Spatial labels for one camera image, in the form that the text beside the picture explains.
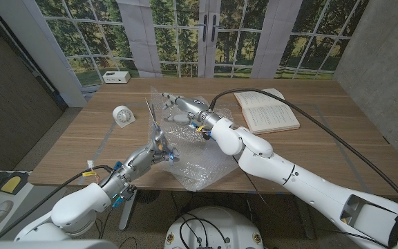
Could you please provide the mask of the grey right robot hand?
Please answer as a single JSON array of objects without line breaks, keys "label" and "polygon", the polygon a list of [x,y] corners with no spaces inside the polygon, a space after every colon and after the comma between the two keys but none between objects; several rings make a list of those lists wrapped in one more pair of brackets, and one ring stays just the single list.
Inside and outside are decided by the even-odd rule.
[{"label": "grey right robot hand", "polygon": [[168,100],[163,105],[163,109],[168,109],[176,105],[179,110],[184,112],[184,114],[177,114],[165,118],[164,120],[167,122],[174,122],[177,125],[189,125],[193,121],[204,122],[205,118],[209,115],[209,106],[203,101],[185,98],[184,96],[174,95],[172,93],[161,93],[161,96]]}]

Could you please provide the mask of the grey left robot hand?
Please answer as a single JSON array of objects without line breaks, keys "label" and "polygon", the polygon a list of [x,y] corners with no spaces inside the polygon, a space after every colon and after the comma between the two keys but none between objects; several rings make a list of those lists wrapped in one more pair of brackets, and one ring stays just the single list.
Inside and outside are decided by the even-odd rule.
[{"label": "grey left robot hand", "polygon": [[180,152],[165,142],[150,142],[135,150],[118,169],[118,174],[125,182],[132,182],[146,174],[151,166],[162,161],[170,164],[179,161]]}]

